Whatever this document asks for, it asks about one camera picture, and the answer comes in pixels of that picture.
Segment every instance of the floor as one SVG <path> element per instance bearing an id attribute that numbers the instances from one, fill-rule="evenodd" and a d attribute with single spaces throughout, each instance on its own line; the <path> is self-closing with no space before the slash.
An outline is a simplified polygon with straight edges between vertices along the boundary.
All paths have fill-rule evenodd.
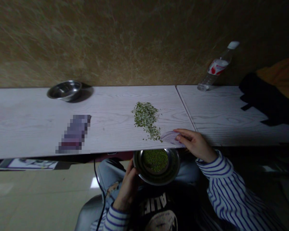
<path id="1" fill-rule="evenodd" d="M 121 163 L 125 168 L 128 165 L 128 161 Z M 247 186 L 275 210 L 289 230 L 289 202 L 280 179 L 244 172 L 235 164 Z M 206 179 L 201 182 L 200 196 L 210 209 L 208 200 L 205 203 Z M 72 165 L 69 170 L 0 172 L 0 231 L 74 230 L 80 209 L 98 194 L 93 163 Z"/>
<path id="2" fill-rule="evenodd" d="M 93 163 L 0 172 L 0 230 L 74 230 L 82 206 L 100 194 L 94 177 Z"/>

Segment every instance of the wood grain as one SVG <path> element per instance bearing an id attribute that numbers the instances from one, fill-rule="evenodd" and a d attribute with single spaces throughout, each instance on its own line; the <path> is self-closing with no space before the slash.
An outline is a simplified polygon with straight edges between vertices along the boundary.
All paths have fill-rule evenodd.
<path id="1" fill-rule="evenodd" d="M 201 92 L 197 86 L 177 86 L 185 108 L 198 132 L 215 146 L 278 145 L 289 142 L 289 125 L 268 127 L 260 121 L 267 116 L 246 103 L 238 87 L 222 86 Z"/>
<path id="2" fill-rule="evenodd" d="M 159 109 L 161 134 L 193 129 L 175 86 L 94 87 L 77 103 L 49 99 L 47 90 L 0 89 L 0 159 L 58 155 L 56 146 L 73 115 L 92 116 L 81 153 L 175 148 L 145 140 L 148 134 L 134 126 L 131 113 L 138 101 Z"/>

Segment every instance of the bottle cap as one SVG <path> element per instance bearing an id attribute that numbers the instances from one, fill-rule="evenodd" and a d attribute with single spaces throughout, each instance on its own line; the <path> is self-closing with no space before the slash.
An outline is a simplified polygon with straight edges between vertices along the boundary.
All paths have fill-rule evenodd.
<path id="1" fill-rule="evenodd" d="M 240 42 L 238 41 L 232 41 L 231 43 L 229 43 L 228 45 L 228 49 L 234 50 L 235 48 L 237 48 L 237 46 L 240 44 Z"/>

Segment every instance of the striped shirt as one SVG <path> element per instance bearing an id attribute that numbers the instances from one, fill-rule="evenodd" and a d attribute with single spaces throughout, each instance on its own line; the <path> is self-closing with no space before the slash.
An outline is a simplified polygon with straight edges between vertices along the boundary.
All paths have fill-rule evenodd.
<path id="1" fill-rule="evenodd" d="M 203 208 L 191 222 L 196 222 L 204 231 L 225 230 L 225 226 L 221 225 L 223 223 L 230 224 L 227 230 L 285 230 L 276 214 L 246 188 L 232 163 L 220 151 L 217 150 L 217 153 L 218 158 L 212 163 L 205 164 L 200 159 L 196 163 L 209 180 L 207 193 L 221 222 L 214 221 Z M 111 206 L 104 211 L 99 230 L 129 230 L 129 220 L 129 214 L 116 211 Z M 96 230 L 97 222 L 92 223 L 91 230 Z"/>

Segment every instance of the bowl rim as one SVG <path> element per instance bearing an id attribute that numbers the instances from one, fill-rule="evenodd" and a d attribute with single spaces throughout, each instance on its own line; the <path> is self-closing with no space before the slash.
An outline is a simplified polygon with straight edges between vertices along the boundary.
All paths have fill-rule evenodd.
<path id="1" fill-rule="evenodd" d="M 176 152 L 176 154 L 177 154 L 177 156 L 178 156 L 178 163 L 179 163 L 179 167 L 177 168 L 177 170 L 176 170 L 176 173 L 175 173 L 175 177 L 174 177 L 174 179 L 177 177 L 177 175 L 178 175 L 178 173 L 179 173 L 179 170 L 180 170 L 180 167 L 181 167 L 181 160 L 180 160 L 180 155 L 179 155 L 179 152 L 178 152 L 178 150 L 176 149 L 176 148 L 174 148 L 174 150 L 175 150 L 175 152 Z M 135 154 L 136 154 L 136 152 L 139 152 L 139 151 L 145 151 L 145 150 L 137 150 L 137 151 L 134 151 L 134 154 L 133 154 L 133 164 L 134 164 L 134 167 L 136 167 L 136 162 L 135 162 Z M 150 185 L 153 185 L 153 186 L 163 186 L 163 185 L 167 185 L 167 184 L 169 184 L 169 183 L 171 183 L 172 181 L 174 181 L 174 179 L 170 179 L 170 180 L 168 180 L 168 181 L 166 181 L 166 182 L 164 182 L 164 183 L 154 183 L 154 182 L 151 182 L 151 181 L 149 181 L 149 180 L 147 180 L 146 178 L 144 178 L 142 175 L 141 175 L 141 173 L 139 173 L 138 174 L 138 176 L 144 181 L 144 182 L 146 182 L 146 183 L 148 183 L 148 184 L 150 184 Z"/>
<path id="2" fill-rule="evenodd" d="M 55 87 L 57 87 L 57 86 L 60 85 L 60 84 L 67 83 L 67 82 L 75 82 L 75 83 L 78 83 L 78 84 L 80 85 L 80 87 L 79 87 L 79 89 L 77 89 L 77 91 L 75 91 L 73 94 L 71 94 L 71 95 L 69 95 L 69 96 L 64 96 L 64 97 L 56 98 L 56 97 L 52 97 L 52 96 L 50 95 L 50 92 L 51 92 Z M 56 84 L 55 86 L 52 86 L 51 88 L 49 88 L 48 91 L 47 91 L 47 96 L 48 96 L 48 98 L 50 98 L 50 99 L 63 99 L 63 98 L 72 97 L 72 96 L 76 95 L 76 94 L 81 90 L 82 87 L 83 87 L 82 83 L 79 82 L 79 81 L 77 81 L 77 80 L 64 81 L 64 82 L 58 83 L 58 84 Z"/>

